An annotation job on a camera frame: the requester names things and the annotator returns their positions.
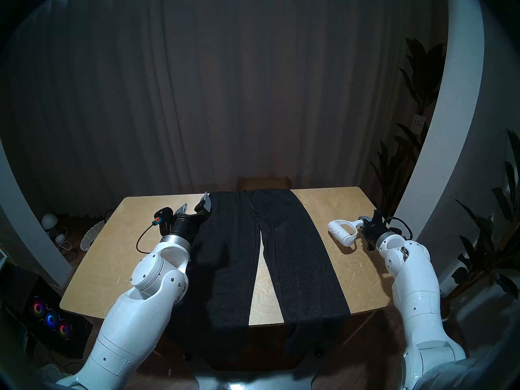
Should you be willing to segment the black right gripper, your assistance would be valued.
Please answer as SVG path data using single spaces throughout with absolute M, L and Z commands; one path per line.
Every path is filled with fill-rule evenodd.
M 378 247 L 382 241 L 394 234 L 387 227 L 386 221 L 380 220 L 380 210 L 374 210 L 372 217 L 363 215 L 358 219 L 361 221 L 359 228 L 362 228 L 363 237 L 367 242 L 366 251 L 374 251 L 375 247 Z

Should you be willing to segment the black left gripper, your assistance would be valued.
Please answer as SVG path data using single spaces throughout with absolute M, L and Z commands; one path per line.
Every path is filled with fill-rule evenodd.
M 194 241 L 201 225 L 210 217 L 210 194 L 205 192 L 199 203 L 194 207 L 195 214 L 187 214 L 188 204 L 180 206 L 173 215 L 169 235 L 183 238 L 186 241 Z

